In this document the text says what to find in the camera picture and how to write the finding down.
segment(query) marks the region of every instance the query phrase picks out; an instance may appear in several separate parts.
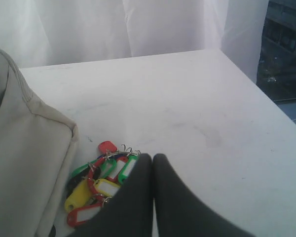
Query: building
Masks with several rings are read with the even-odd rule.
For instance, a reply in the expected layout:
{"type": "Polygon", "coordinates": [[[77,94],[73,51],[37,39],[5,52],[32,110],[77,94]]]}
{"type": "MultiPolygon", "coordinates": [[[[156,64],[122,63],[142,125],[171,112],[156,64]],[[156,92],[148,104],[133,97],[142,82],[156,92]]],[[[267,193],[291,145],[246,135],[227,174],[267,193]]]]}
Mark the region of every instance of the building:
{"type": "Polygon", "coordinates": [[[261,57],[273,67],[296,66],[296,0],[270,0],[261,57]]]}

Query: table surface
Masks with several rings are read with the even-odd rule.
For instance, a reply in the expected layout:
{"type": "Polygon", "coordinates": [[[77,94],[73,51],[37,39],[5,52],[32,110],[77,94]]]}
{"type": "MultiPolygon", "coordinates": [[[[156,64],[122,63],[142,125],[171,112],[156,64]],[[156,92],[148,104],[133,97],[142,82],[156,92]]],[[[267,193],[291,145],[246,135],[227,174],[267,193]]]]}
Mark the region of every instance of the table surface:
{"type": "MultiPolygon", "coordinates": [[[[223,217],[257,236],[296,236],[296,126],[219,50],[21,71],[77,122],[72,170],[105,140],[165,153],[223,217]]],[[[71,231],[65,219],[61,206],[58,237],[71,231]]]]}

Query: window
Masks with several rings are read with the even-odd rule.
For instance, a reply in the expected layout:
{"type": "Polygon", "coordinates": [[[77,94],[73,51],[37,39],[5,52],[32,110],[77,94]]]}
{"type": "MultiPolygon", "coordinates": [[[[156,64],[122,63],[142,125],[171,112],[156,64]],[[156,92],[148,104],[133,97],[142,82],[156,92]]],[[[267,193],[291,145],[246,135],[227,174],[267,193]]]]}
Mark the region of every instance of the window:
{"type": "Polygon", "coordinates": [[[296,99],[296,9],[291,8],[292,1],[269,2],[268,8],[278,12],[267,12],[262,33],[257,85],[275,102],[296,99]]]}

